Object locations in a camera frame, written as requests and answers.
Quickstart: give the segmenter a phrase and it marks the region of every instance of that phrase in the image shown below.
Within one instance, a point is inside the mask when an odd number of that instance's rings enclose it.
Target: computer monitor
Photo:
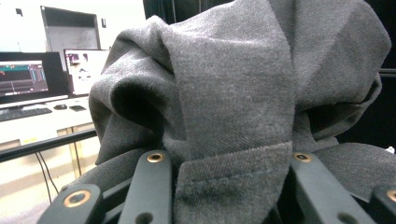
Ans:
[[[109,50],[65,49],[64,58],[72,97],[86,96],[102,74]]]
[[[0,108],[67,97],[59,52],[0,52]]]

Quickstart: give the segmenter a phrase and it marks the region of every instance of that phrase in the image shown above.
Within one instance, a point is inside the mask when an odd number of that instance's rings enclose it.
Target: hood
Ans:
[[[173,25],[152,17],[120,33],[92,87],[97,163],[164,148],[178,168],[176,221],[261,222],[292,148],[345,131],[378,95],[389,47],[358,0],[234,1]]]

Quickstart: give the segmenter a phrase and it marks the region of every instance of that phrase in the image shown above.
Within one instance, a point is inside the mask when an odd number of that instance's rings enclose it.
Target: keyboard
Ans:
[[[43,115],[52,113],[52,110],[48,108],[36,108],[36,109],[15,109],[15,110],[8,110],[7,112],[0,114],[0,122],[7,121],[12,119],[23,119],[29,118],[32,116]]]

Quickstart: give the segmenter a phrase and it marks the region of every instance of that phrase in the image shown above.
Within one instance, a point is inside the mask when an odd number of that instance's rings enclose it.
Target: wall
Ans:
[[[101,49],[109,49],[123,29],[145,21],[142,0],[0,0],[0,51],[41,52],[47,50],[40,6],[56,7],[97,16]],[[16,13],[20,8],[23,17]],[[106,19],[106,28],[101,19]]]

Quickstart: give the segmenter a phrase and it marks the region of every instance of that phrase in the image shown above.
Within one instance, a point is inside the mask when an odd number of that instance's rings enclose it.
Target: desk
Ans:
[[[60,104],[82,105],[87,108],[87,110],[75,112],[69,108],[65,110],[53,109],[54,106]],[[0,150],[10,148],[10,146],[5,146],[5,143],[20,140],[29,135],[33,138],[36,135],[41,138],[39,135],[45,133],[46,136],[50,138],[54,137],[49,136],[51,132],[56,133],[56,131],[62,129],[92,123],[87,98],[50,102],[47,103],[46,106],[52,110],[52,113],[0,122]]]
[[[53,109],[59,104],[82,105],[87,110]],[[52,113],[0,122],[0,150],[93,128],[86,97],[50,102],[45,106]],[[41,152],[58,189],[95,166],[99,146],[98,138],[94,137]],[[49,205],[49,198],[35,154],[0,162],[0,173],[0,223],[15,220],[13,218],[23,212],[38,218]],[[56,192],[50,182],[49,190],[53,200]]]

